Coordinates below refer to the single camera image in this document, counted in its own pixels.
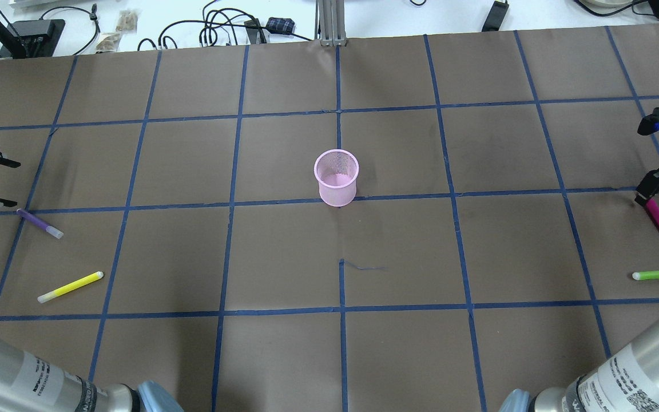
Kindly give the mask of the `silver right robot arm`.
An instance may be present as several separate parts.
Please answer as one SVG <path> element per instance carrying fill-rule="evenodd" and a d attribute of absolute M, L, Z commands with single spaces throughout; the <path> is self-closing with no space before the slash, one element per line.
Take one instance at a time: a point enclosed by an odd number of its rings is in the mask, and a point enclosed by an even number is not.
<path fill-rule="evenodd" d="M 659 131 L 659 107 L 642 118 L 638 133 Z M 659 227 L 659 168 L 646 174 L 636 188 L 635 201 Z M 659 411 L 659 320 L 596 369 L 568 387 L 551 387 L 531 396 L 513 390 L 502 411 Z"/>

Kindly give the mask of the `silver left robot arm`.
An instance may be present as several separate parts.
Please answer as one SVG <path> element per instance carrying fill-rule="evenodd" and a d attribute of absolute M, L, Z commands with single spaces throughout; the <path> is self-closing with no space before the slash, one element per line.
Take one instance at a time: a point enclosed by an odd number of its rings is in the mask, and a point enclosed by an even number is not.
<path fill-rule="evenodd" d="M 18 168 L 0 151 L 0 166 Z M 17 203 L 0 199 L 0 206 Z M 104 388 L 0 339 L 0 411 L 180 411 L 162 386 L 145 381 Z"/>

